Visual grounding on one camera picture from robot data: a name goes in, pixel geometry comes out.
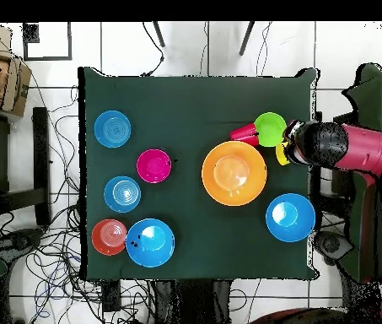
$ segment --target table leg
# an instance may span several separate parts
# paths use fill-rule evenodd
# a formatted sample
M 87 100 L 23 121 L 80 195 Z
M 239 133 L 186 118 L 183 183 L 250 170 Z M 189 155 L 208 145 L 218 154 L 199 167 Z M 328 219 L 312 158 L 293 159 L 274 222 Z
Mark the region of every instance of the table leg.
M 158 36 L 160 46 L 165 47 L 164 38 L 162 37 L 162 34 L 160 32 L 158 21 L 152 21 L 152 22 L 153 22 L 154 30 L 156 31 L 156 35 Z
M 245 38 L 243 39 L 243 42 L 242 42 L 241 47 L 240 47 L 240 53 L 239 54 L 241 56 L 243 56 L 243 54 L 245 53 L 245 49 L 246 49 L 246 46 L 248 44 L 250 32 L 252 31 L 252 28 L 254 27 L 254 23 L 255 23 L 255 21 L 250 21 L 248 24 L 248 28 L 247 28 L 246 33 L 245 33 Z

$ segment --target yellow cup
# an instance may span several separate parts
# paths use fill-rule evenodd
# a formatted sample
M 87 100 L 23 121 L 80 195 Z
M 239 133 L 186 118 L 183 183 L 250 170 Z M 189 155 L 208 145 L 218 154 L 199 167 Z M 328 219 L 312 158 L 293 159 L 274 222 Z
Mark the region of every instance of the yellow cup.
M 283 152 L 287 144 L 288 142 L 283 142 L 276 146 L 276 158 L 280 165 L 289 164 L 289 161 L 287 157 L 285 156 L 285 153 Z

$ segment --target plate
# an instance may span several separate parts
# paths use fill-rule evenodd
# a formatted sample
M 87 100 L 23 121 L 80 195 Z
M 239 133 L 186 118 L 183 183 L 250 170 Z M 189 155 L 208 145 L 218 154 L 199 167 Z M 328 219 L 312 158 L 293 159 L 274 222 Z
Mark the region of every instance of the plate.
M 202 164 L 202 184 L 218 203 L 246 205 L 264 188 L 267 168 L 261 154 L 247 143 L 219 144 Z
M 107 148 L 118 148 L 131 136 L 131 123 L 119 111 L 105 111 L 94 123 L 94 135 Z
M 113 256 L 125 248 L 126 233 L 126 227 L 120 221 L 105 219 L 93 227 L 92 244 L 97 252 Z
M 266 224 L 278 240 L 296 242 L 306 238 L 315 227 L 315 210 L 299 194 L 288 193 L 275 198 L 267 208 Z
M 171 160 L 163 150 L 148 149 L 138 157 L 137 172 L 146 182 L 164 181 L 171 172 Z
M 157 219 L 138 221 L 126 237 L 129 257 L 143 267 L 163 265 L 173 255 L 174 247 L 173 232 L 166 223 Z
M 117 213 L 129 213 L 140 202 L 140 186 L 129 176 L 116 176 L 104 189 L 105 203 Z

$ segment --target blue bowl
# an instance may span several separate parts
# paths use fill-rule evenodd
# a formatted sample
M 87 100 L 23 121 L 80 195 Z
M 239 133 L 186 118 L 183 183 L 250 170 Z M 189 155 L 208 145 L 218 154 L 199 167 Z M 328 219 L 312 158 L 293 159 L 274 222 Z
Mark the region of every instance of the blue bowl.
M 157 267 L 173 255 L 174 234 L 167 224 L 157 219 L 144 219 L 134 224 L 126 237 L 129 257 L 143 267 Z
M 314 229 L 315 210 L 306 197 L 283 194 L 268 206 L 266 223 L 272 235 L 280 241 L 300 241 Z
M 104 199 L 111 210 L 129 213 L 140 202 L 140 186 L 129 176 L 116 176 L 105 186 Z
M 131 136 L 131 123 L 119 111 L 106 111 L 96 119 L 94 135 L 107 148 L 118 148 Z

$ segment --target magenta bowl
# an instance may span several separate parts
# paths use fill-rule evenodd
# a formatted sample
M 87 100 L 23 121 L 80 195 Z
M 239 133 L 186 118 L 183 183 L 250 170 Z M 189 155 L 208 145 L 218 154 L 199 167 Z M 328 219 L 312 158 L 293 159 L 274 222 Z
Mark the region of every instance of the magenta bowl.
M 161 182 L 171 172 L 171 160 L 163 150 L 146 150 L 137 160 L 137 172 L 146 182 L 151 184 Z

